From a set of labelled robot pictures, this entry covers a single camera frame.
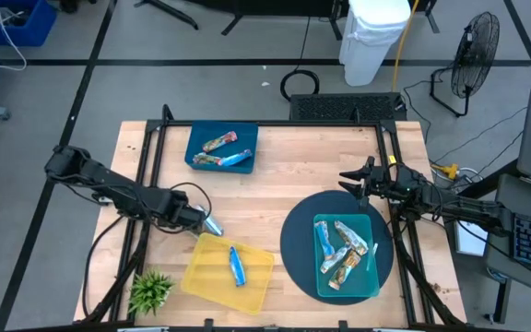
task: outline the gray floor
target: gray floor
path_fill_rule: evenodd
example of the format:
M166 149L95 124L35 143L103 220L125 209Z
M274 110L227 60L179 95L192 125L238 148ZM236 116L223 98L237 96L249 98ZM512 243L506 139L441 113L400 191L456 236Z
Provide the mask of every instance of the gray floor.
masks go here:
M151 6L133 8L119 1L101 48L101 59L227 59L297 58L306 18L244 18L223 37L219 32L232 15L181 1L170 1L196 19L200 31L166 16ZM531 39L531 2L514 1ZM59 14L41 48L22 48L29 59L88 59L108 0L81 4L75 15ZM502 0L439 0L435 19L440 34L433 34L424 17L414 20L404 51L407 60L452 60L465 24L489 10L501 22L497 59L529 59ZM343 27L345 20L340 20ZM340 42L328 23L312 19L305 58L337 58ZM388 58L394 58L395 47ZM0 47L0 58L15 58ZM287 119L289 105L279 95L280 79L293 66L97 66L88 86L71 144L87 148L106 164L112 159L119 124L124 120L159 117L168 103L178 119ZM371 85L352 88L343 79L343 67L305 66L321 79L321 91L376 92L390 89L393 69L382 67ZM402 67L399 88L427 79L433 67ZM0 105L12 118L0 122L0 303L18 258L44 183L42 166L58 142L79 82L82 66L30 66L24 72L0 70ZM470 115L454 119L428 97L429 87L411 89L413 105L433 123L427 148L432 158L456 147L491 124L526 106L531 67L494 67L485 85L473 97ZM312 83L300 77L289 91L307 93ZM438 87L444 100L458 108L449 84ZM418 117L409 112L410 120ZM522 130L525 114L488 132L478 142L457 151L443 162L482 168ZM496 170L517 156L519 144L489 167ZM29 262L7 328L68 324L73 318L84 260L98 212L72 196L54 189L34 254ZM488 326L482 314L494 308L497 284L485 277L477 259L454 255L470 323ZM531 290L515 284L508 322L496 328L531 331Z

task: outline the dark round mat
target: dark round mat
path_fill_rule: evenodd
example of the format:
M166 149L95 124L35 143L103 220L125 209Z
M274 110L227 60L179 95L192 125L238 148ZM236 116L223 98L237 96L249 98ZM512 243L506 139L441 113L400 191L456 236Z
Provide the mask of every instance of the dark round mat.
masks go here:
M372 221L372 236L378 243L376 251L378 281L382 287L393 266L393 243L383 217L373 206L368 205L368 210L361 212L354 196L347 192L330 190L304 198L286 217L280 236L280 252L284 266L299 288L314 299L341 305L354 304L368 299L321 297L317 293L314 275L314 216L361 213L367 214Z

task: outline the yellow tray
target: yellow tray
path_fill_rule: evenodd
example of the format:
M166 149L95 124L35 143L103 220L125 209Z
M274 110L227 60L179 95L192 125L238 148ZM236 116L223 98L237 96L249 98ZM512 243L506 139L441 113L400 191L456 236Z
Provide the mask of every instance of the yellow tray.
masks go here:
M246 284L235 286L230 271L229 252L234 245L239 253ZM274 255L249 245L203 233L195 245L192 261L185 269L182 289L247 314L259 314L272 278Z

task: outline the green plant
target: green plant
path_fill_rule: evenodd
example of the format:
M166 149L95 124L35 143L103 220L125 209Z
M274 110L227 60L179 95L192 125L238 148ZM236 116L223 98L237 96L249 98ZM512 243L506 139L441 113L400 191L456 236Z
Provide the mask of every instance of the green plant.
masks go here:
M165 303L167 295L175 282L170 277L165 277L155 270L149 270L142 276L135 276L135 283L130 289L130 310L129 313L148 314L153 311L157 314L157 309Z

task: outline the electric fan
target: electric fan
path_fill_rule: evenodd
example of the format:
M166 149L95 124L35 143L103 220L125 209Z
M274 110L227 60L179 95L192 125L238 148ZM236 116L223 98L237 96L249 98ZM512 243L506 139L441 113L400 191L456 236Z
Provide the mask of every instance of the electric fan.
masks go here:
M498 43L499 20L497 17L490 12L475 16L465 28L454 61L446 68L438 69L431 74L430 96L456 117L465 116L468 113L470 96L480 89L487 78ZM440 77L448 70L452 70L452 92L466 100L464 113L455 111L433 93L436 75Z

